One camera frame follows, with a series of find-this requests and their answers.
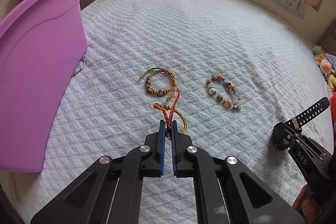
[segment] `purple plastic bin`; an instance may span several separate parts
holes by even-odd
[[[24,0],[0,23],[0,170],[41,171],[57,107],[86,50],[79,0]]]

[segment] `black strap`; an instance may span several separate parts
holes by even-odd
[[[314,119],[316,116],[321,114],[323,111],[325,111],[329,107],[330,103],[327,97],[323,97],[321,100],[317,101],[315,104],[313,104],[311,107],[307,108],[305,111],[300,113],[295,117],[297,125],[299,128],[304,126],[306,123],[310,122],[312,119]],[[291,129],[297,130],[297,126],[294,125],[295,119],[290,119],[287,122],[285,122],[286,125],[288,125]]]

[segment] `finger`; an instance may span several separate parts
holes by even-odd
[[[307,193],[307,189],[308,189],[308,184],[303,186],[303,188],[301,189],[299,195],[297,196],[296,200],[294,201],[294,203],[292,205],[294,210],[297,210],[299,208],[299,205],[300,205],[301,201],[303,200],[303,198],[305,197],[305,195]]]
[[[321,211],[321,205],[311,198],[307,198],[302,203],[302,212],[307,218],[307,224],[312,224],[319,217]]]

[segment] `metal buckle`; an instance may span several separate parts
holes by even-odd
[[[83,62],[83,66],[81,66],[80,68],[79,68],[79,70],[77,70],[76,72],[74,72],[73,74],[72,74],[72,77],[75,77],[77,74],[79,74],[82,70],[83,70],[83,68],[84,68],[84,66],[85,66],[85,60],[84,60],[84,58],[81,58],[80,60],[79,60],[79,63],[80,62]]]
[[[298,125],[297,120],[296,120],[295,117],[292,117],[292,122],[293,122],[295,130],[298,130],[300,128],[300,126]]]

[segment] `white textured blanket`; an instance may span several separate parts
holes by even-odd
[[[4,173],[0,183],[22,218],[32,216],[101,155],[120,157],[156,132],[162,113],[139,76],[153,66],[177,75],[177,105],[187,134],[212,156],[237,156],[286,201],[305,181],[273,126],[327,95],[309,47],[283,21],[244,0],[98,0],[83,11],[87,65],[72,78],[50,131],[39,174]],[[227,111],[205,88],[221,73],[236,86],[241,112]],[[153,86],[168,86],[155,75]],[[176,117],[179,128],[182,123]],[[328,109],[303,132],[332,152]],[[139,223],[196,223],[192,179],[145,179]]]

